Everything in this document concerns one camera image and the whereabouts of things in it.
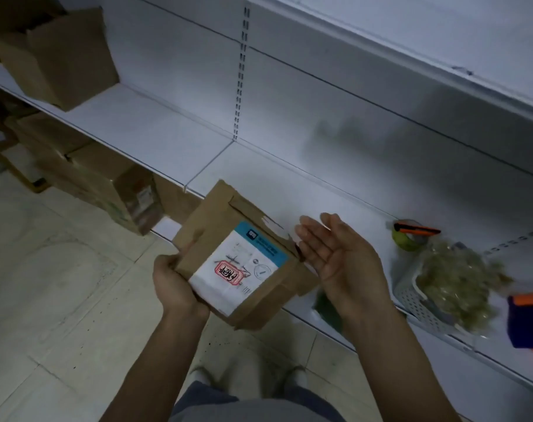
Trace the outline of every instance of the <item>packing tape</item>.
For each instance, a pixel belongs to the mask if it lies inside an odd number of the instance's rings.
[[[412,219],[400,219],[397,222],[402,222],[413,226],[421,226],[420,223]],[[391,229],[391,238],[395,241],[400,249],[405,251],[417,251],[426,246],[428,242],[428,237],[398,232],[393,228]]]

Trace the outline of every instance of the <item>forearm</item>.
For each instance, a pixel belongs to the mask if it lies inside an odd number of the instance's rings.
[[[407,320],[391,302],[347,324],[384,422],[459,422]]]
[[[101,422],[168,420],[205,324],[197,315],[164,315]]]

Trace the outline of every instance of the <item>shoe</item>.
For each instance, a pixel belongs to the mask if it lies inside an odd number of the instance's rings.
[[[214,383],[214,381],[212,380],[212,376],[203,367],[197,367],[196,369],[192,370],[190,374],[186,377],[186,380],[186,385],[192,385],[193,382],[198,381],[208,387],[211,387]]]
[[[291,387],[307,389],[307,373],[303,367],[294,367],[284,381],[284,390]]]

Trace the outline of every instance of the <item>blue label header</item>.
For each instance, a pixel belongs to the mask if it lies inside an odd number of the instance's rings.
[[[235,227],[235,232],[257,248],[263,255],[269,258],[280,268],[288,260],[288,255],[280,248],[274,246],[257,228],[246,221],[242,221]]]

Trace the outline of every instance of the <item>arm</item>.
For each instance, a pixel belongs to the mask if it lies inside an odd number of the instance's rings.
[[[178,256],[158,256],[153,281],[163,317],[127,373],[101,422],[167,421],[183,385],[209,309],[171,266]]]
[[[374,248],[338,215],[302,217],[299,247],[343,319],[384,422],[459,422],[425,352],[395,309]]]

